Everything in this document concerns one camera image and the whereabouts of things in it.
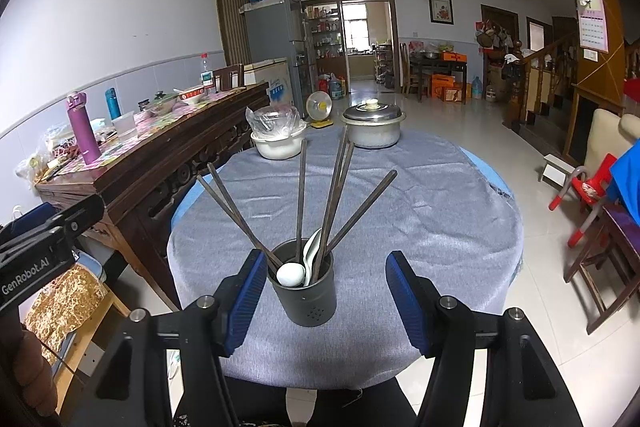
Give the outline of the person's left hand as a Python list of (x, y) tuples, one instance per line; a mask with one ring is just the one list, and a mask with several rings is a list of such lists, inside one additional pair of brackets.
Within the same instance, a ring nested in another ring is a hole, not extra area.
[(25, 403), (42, 417), (53, 415), (58, 404), (58, 393), (52, 381), (51, 366), (42, 356), (39, 339), (27, 329), (22, 330), (13, 373), (17, 384), (21, 386)]

